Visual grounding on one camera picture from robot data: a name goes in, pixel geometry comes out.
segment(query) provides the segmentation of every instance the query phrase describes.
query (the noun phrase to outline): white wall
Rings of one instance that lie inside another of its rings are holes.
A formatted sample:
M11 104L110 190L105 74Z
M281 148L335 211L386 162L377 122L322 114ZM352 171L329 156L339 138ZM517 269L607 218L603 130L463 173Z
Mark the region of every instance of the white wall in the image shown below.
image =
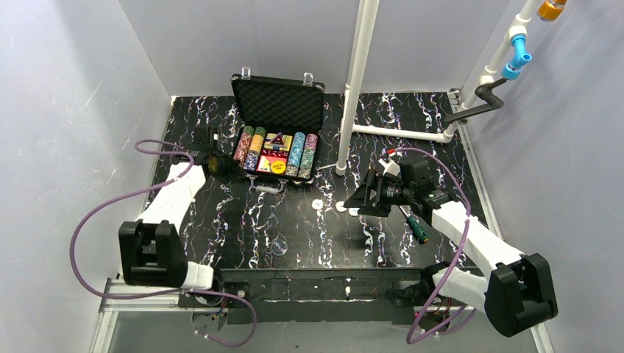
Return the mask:
M621 0L569 1L505 107L467 125L503 236L550 262L556 352L624 346L622 13Z
M508 0L381 0L362 92L460 88Z
M69 238L92 207L144 187L170 109L117 1L14 1L0 11L0 346L87 352L100 299L79 286ZM119 268L118 225L133 199L97 215L78 240L86 279Z
M344 91L358 0L120 2L171 95L231 95L244 65ZM362 91L461 87L507 3L383 0Z

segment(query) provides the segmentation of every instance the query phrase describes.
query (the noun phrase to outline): case latch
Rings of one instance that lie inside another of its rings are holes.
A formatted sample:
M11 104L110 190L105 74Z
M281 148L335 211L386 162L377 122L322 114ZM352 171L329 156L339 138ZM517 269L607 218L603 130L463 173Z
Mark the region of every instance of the case latch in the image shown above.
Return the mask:
M272 193L273 195L277 195L286 189L287 180L285 179L280 180L280 188L271 188L265 185L256 185L255 180L258 176L249 175L249 174L247 176L249 177L249 180L251 181L252 188L256 189L257 191L265 192L265 193Z
M311 72L306 72L305 74L303 74L304 86L311 86L313 80L314 80L314 74L312 74Z
M251 79L252 78L252 68L250 68L249 66L243 66L243 69L241 71L241 78L242 79Z

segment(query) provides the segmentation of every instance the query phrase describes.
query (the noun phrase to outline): blue pipe fitting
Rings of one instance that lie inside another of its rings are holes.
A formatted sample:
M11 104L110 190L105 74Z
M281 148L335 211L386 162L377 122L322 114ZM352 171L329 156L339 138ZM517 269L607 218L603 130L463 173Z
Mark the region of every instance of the blue pipe fitting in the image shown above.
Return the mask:
M533 56L526 51L525 41L526 36L524 35L517 35L511 39L511 45L514 47L516 54L503 68L501 75L504 78L517 79L522 72L522 67L533 59Z

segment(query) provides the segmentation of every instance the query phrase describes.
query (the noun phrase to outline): black marble-patterned surface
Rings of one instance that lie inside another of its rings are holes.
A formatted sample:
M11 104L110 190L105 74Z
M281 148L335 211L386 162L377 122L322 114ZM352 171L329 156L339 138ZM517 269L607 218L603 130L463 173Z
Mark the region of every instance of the black marble-patterned surface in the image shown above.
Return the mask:
M314 184L307 188L289 186L278 195L259 193L249 181L220 185L209 179L198 192L179 231L189 260L219 268L422 268L440 260L449 260L455 245L436 231L425 227L429 242L419 245L405 225L398 210L388 218L358 216L336 211L336 202L350 196L380 154L399 146L419 146L433 151L458 178L472 204L473 214L483 220L481 203L469 170L461 141L447 145L427 141L404 140L376 135L354 135L349 153L349 169L344 177L333 168L336 162L338 130L342 117L343 96L325 96L325 124L321 131L321 150ZM440 132L440 123L451 107L446 93L371 93L363 94L358 107L358 124L421 132ZM232 96L184 97L175 103L166 137L187 146L191 131L199 124L219 123L223 135L220 145L230 153L235 148L238 129L244 123L238 117ZM416 152L404 155L402 162L422 158ZM155 182L169 172L169 159L161 159ZM438 182L453 184L439 168ZM312 209L312 201L321 199L324 207ZM271 253L270 244L281 238L288 244L285 255ZM464 258L463 265L472 265Z

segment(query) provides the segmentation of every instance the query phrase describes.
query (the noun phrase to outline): stack of poker chips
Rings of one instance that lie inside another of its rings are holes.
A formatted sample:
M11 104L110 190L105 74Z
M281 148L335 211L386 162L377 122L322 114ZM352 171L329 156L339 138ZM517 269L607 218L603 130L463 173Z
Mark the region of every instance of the stack of poker chips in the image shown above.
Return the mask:
M316 153L316 143L319 137L315 134L309 134L305 138L303 147L303 155L299 164L299 178L310 179L312 174L312 164L314 162L314 154Z
M247 152L245 164L243 165L244 170L254 171L255 166L258 165L258 158L260 158L260 151L262 151L264 136L266 136L266 130L263 127L256 127L252 142L249 145L249 151Z
M244 164L247 158L247 151L249 151L249 146L252 144L253 132L253 127L245 126L241 139L238 140L238 146L236 146L236 152L234 152L234 159L239 160L241 164Z
M301 162L301 154L303 153L303 147L305 145L305 134L298 132L294 134L294 139L291 146L291 153L288 156L288 163L286 163L286 175L290 177L296 177L299 171L299 163Z

